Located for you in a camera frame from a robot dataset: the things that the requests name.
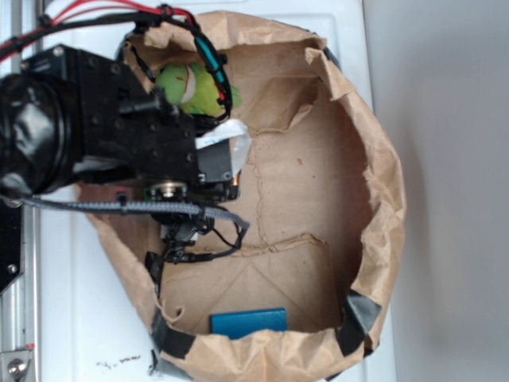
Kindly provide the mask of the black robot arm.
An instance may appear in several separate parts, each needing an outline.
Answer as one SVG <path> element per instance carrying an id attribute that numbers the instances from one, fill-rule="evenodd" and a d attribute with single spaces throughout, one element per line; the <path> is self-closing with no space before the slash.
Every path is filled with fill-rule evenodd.
<path id="1" fill-rule="evenodd" d="M 233 201 L 240 190 L 229 143 L 197 145 L 210 130 L 160 88 L 144 89 L 127 65 L 58 45 L 1 81 L 1 192 L 32 196 L 83 182 Z"/>

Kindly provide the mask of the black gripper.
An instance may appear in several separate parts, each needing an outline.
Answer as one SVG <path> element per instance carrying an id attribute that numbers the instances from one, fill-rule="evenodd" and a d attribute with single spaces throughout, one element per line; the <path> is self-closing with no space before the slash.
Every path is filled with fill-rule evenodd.
<path id="1" fill-rule="evenodd" d="M 232 87 L 219 91 L 220 116 L 189 114 L 169 103 L 155 81 L 144 89 L 125 65 L 85 69 L 80 180 L 144 189 L 155 200 L 215 204 L 237 199 L 239 171 L 229 140 L 212 133 L 227 98 L 239 95 Z"/>

